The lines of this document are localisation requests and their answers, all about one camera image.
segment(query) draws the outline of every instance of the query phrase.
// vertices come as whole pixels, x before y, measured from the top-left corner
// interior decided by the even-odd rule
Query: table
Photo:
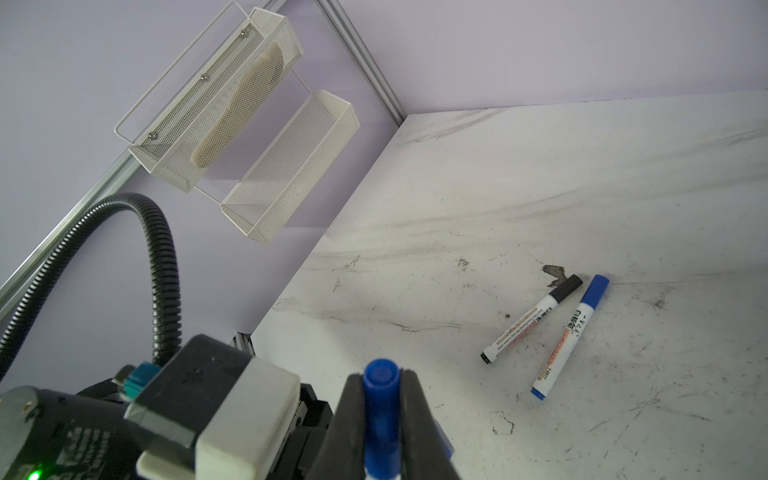
[[[545,402],[531,382],[582,287],[611,279]],[[415,370],[464,480],[764,478],[768,92],[408,117],[253,334],[338,402]]]

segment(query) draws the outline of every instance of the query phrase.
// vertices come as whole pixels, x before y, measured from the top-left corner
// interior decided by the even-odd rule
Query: black corrugated tube
[[[5,377],[56,281],[80,246],[106,219],[122,210],[139,217],[149,249],[154,314],[153,363],[163,366],[181,345],[181,298],[174,239],[155,202],[141,194],[115,194],[95,204],[72,226],[40,267],[0,338],[0,380]]]

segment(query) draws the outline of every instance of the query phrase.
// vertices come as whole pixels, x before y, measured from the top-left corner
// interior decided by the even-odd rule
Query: black marker cap
[[[558,285],[557,288],[552,290],[549,295],[554,298],[555,302],[561,303],[568,297],[568,295],[571,295],[578,287],[580,287],[582,283],[584,282],[582,282],[579,277],[571,275],[565,279],[563,283]]]

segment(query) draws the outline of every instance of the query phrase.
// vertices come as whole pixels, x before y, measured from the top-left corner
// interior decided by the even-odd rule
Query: white marker barrel
[[[576,312],[571,317],[571,321],[565,327],[565,331],[560,337],[558,344],[554,346],[552,354],[547,359],[544,367],[541,368],[536,381],[533,382],[531,393],[539,399],[543,400],[549,395],[554,381],[558,379],[560,372],[568,361],[568,357],[574,351],[576,342],[578,342],[582,332],[584,332],[589,319],[592,318],[592,313],[597,308],[600,298],[603,297],[607,287],[607,278],[602,275],[594,276],[587,291],[584,293],[584,297],[581,298],[581,303],[578,304]]]
[[[543,319],[550,310],[555,308],[560,302],[565,300],[568,295],[580,287],[581,283],[581,279],[575,275],[571,275],[565,279],[565,281],[552,290],[549,295],[541,299],[536,306],[526,312],[525,315],[521,316],[513,326],[502,333],[495,342],[486,347],[480,354],[483,361],[485,363],[490,363],[496,360],[496,357],[503,349],[520,340],[520,338],[536,326],[538,321]]]

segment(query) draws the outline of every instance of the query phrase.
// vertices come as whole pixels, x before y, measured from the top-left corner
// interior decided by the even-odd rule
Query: wire basket
[[[359,126],[348,101],[313,92],[227,195],[221,211],[248,237],[269,242]]]
[[[232,5],[244,20],[202,68],[131,141],[118,128]],[[231,2],[115,126],[128,150],[155,177],[189,192],[303,55],[287,18]]]

